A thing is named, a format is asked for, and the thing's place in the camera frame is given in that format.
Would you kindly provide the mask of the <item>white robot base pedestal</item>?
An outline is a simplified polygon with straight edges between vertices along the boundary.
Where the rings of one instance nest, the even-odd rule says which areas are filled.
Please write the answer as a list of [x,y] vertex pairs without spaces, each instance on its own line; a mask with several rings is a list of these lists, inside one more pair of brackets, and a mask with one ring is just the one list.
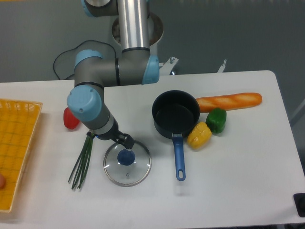
[[[153,12],[150,12],[150,16],[148,18],[148,32],[151,55],[158,55],[158,42],[163,36],[163,31],[164,27],[161,19]],[[112,24],[112,36],[116,43],[121,46],[119,18],[116,18]]]

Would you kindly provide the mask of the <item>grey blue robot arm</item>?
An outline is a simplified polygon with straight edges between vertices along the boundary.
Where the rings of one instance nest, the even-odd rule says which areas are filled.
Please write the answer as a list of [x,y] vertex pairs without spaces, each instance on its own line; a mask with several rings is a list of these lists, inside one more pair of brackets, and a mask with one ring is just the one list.
[[113,86],[143,85],[159,80],[159,60],[149,43],[149,2],[147,0],[83,0],[91,17],[119,17],[122,55],[103,59],[98,51],[83,50],[76,55],[75,83],[67,106],[101,140],[113,140],[127,149],[133,138],[119,131],[118,124],[104,102],[104,89]]

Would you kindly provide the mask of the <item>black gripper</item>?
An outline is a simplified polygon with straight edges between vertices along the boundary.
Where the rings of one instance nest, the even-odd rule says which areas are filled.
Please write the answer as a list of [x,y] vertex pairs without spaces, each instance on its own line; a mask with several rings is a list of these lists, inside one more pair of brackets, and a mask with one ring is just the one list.
[[104,126],[97,130],[90,130],[87,132],[87,136],[91,139],[97,137],[100,140],[112,140],[116,143],[122,143],[126,149],[132,149],[135,140],[129,135],[119,131],[118,124],[113,124],[111,127]]

